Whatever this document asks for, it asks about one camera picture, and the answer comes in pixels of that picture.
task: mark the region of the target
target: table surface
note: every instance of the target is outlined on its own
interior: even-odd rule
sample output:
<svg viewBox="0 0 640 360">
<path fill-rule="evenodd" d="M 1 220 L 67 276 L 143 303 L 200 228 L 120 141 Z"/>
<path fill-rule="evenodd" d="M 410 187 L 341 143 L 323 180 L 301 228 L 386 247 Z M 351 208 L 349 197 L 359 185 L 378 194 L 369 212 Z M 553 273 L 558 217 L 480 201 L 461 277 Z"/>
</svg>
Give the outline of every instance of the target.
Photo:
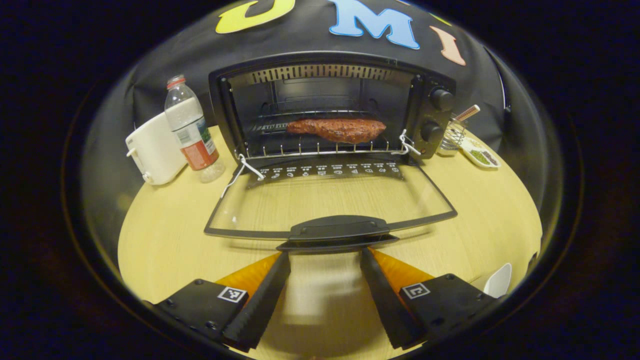
<svg viewBox="0 0 640 360">
<path fill-rule="evenodd" d="M 140 299 L 157 304 L 193 279 L 214 282 L 274 254 L 281 243 L 204 233 L 236 167 L 220 130 L 212 127 L 211 134 L 227 166 L 219 179 L 202 184 L 186 167 L 166 185 L 145 183 L 131 202 L 118 262 L 124 282 Z M 462 153 L 425 160 L 422 169 L 458 216 L 393 232 L 401 240 L 378 250 L 431 275 L 453 273 L 468 282 L 511 263 L 513 289 L 540 249 L 542 226 L 525 186 L 496 157 L 502 162 L 498 170 L 478 168 Z M 291 254 L 290 260 L 287 285 L 250 357 L 388 359 L 406 352 L 388 342 L 357 252 Z"/>
</svg>

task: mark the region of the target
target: blue letter m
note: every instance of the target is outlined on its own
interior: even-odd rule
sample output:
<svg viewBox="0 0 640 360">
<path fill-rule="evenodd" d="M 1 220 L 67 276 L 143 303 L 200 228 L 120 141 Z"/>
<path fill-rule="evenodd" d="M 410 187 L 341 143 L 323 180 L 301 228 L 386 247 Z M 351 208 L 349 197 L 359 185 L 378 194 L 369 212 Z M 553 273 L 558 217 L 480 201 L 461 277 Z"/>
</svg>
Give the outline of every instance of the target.
<svg viewBox="0 0 640 360">
<path fill-rule="evenodd" d="M 420 49 L 420 44 L 413 38 L 412 19 L 409 16 L 392 9 L 384 9 L 379 15 L 376 15 L 357 0 L 329 1 L 335 4 L 338 18 L 337 24 L 329 28 L 332 34 L 351 37 L 362 36 L 364 31 L 356 26 L 356 18 L 358 18 L 372 37 L 381 37 L 385 30 L 391 27 L 391 33 L 387 35 L 387 40 L 410 49 Z"/>
</svg>

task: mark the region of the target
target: steak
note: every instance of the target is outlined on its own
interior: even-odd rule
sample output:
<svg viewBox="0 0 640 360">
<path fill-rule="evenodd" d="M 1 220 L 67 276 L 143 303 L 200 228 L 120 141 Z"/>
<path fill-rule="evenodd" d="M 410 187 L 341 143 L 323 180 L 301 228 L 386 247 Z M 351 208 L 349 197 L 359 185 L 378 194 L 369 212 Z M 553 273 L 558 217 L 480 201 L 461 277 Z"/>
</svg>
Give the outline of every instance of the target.
<svg viewBox="0 0 640 360">
<path fill-rule="evenodd" d="M 333 142 L 370 142 L 386 129 L 386 125 L 369 119 L 301 119 L 288 123 L 287 132 L 315 134 Z"/>
</svg>

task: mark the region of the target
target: wire basket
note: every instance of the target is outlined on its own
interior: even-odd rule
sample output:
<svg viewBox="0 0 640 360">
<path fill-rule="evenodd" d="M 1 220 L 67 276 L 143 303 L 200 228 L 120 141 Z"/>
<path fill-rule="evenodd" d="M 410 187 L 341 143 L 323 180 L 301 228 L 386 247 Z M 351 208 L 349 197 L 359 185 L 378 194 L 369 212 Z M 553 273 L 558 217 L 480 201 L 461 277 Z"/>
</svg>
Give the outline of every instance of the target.
<svg viewBox="0 0 640 360">
<path fill-rule="evenodd" d="M 437 153 L 442 156 L 454 156 L 458 152 L 460 144 L 462 144 L 462 140 L 464 140 L 465 138 L 466 128 L 466 120 L 449 121 L 447 129 L 444 132 L 444 137 L 442 138 L 442 143 L 440 143 Z"/>
</svg>

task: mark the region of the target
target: oven door handle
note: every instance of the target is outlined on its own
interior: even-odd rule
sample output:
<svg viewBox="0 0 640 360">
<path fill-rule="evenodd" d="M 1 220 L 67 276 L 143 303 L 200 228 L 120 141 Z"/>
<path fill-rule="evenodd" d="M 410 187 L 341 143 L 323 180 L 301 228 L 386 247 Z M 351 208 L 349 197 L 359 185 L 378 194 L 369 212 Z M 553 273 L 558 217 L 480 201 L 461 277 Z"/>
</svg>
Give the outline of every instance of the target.
<svg viewBox="0 0 640 360">
<path fill-rule="evenodd" d="M 389 235 L 387 222 L 374 217 L 335 215 L 302 222 L 291 227 L 280 251 L 346 252 L 389 243 L 399 238 Z"/>
</svg>

